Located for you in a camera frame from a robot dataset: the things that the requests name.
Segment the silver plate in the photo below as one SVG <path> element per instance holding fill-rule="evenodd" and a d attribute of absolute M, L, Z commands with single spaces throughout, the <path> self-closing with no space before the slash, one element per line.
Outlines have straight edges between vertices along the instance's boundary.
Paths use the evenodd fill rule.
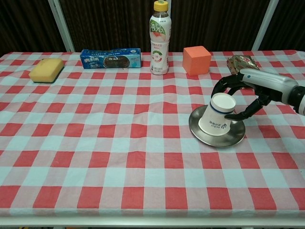
<path fill-rule="evenodd" d="M 199 119 L 206 110 L 207 105 L 200 106 L 195 109 L 189 118 L 189 127 L 191 132 L 203 143 L 215 147 L 229 147 L 239 143 L 245 134 L 245 126 L 243 121 L 232 121 L 230 131 L 221 136 L 212 136 L 202 131 L 199 127 Z"/>

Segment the upside-down cup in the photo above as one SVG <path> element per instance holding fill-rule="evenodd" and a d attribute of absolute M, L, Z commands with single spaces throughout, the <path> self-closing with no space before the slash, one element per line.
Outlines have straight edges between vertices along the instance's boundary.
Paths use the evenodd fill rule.
<path fill-rule="evenodd" d="M 231 114 L 235 106 L 236 101 L 232 96 L 226 93 L 216 93 L 199 120 L 200 129 L 213 136 L 228 133 L 231 120 L 225 119 L 224 116 Z"/>

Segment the dark curtain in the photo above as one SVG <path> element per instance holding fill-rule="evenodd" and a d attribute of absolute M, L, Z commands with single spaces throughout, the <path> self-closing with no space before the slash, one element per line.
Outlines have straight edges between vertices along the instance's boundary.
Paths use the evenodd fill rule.
<path fill-rule="evenodd" d="M 260 50 L 305 51 L 305 1 L 280 0 Z"/>
<path fill-rule="evenodd" d="M 61 0 L 76 51 L 140 47 L 150 51 L 154 0 Z"/>
<path fill-rule="evenodd" d="M 76 51 L 140 47 L 150 51 L 154 0 L 61 0 Z M 171 52 L 250 50 L 268 0 L 172 0 Z"/>
<path fill-rule="evenodd" d="M 172 0 L 170 51 L 203 45 L 209 51 L 251 50 L 268 0 Z"/>
<path fill-rule="evenodd" d="M 0 40 L 0 56 L 66 50 L 47 0 L 0 0 Z"/>

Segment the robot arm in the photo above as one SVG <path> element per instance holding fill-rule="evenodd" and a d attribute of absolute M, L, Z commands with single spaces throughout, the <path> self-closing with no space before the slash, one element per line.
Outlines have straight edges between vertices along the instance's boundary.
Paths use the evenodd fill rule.
<path fill-rule="evenodd" d="M 227 114 L 225 118 L 235 121 L 244 120 L 258 112 L 271 101 L 282 102 L 294 107 L 300 115 L 305 115 L 305 87 L 286 76 L 267 73 L 256 69 L 241 69 L 237 75 L 222 78 L 214 87 L 212 96 L 231 88 L 228 94 L 251 87 L 258 96 L 239 114 Z"/>

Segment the yellow bottle cap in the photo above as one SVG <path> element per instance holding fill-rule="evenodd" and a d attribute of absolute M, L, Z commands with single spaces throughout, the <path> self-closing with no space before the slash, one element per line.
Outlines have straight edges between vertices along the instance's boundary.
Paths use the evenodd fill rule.
<path fill-rule="evenodd" d="M 158 12 L 168 11 L 168 2 L 163 0 L 155 1 L 153 9 Z"/>

